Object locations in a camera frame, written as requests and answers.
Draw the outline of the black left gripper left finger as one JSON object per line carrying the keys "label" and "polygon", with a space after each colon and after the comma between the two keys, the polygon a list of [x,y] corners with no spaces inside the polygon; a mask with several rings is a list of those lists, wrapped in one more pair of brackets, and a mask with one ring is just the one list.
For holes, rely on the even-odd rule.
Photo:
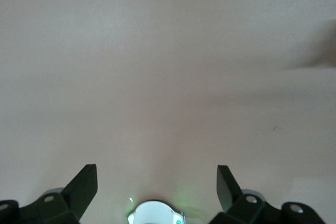
{"label": "black left gripper left finger", "polygon": [[66,187],[48,190],[27,206],[0,200],[0,224],[80,224],[97,191],[97,166],[87,164]]}

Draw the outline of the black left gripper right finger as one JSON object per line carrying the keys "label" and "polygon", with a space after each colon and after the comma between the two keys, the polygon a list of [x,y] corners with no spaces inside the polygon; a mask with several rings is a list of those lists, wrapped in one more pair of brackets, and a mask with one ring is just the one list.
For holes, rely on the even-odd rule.
{"label": "black left gripper right finger", "polygon": [[324,224],[308,205],[286,202],[277,209],[256,193],[244,192],[225,165],[217,167],[216,191],[222,211],[209,224]]}

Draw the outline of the brown table cover sheet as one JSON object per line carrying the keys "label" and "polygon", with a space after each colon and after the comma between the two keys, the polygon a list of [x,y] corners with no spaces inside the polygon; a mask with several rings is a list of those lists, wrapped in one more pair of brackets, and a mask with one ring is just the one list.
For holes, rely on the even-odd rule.
{"label": "brown table cover sheet", "polygon": [[336,224],[336,0],[0,0],[0,200],[86,164],[82,224],[207,224],[218,165]]}

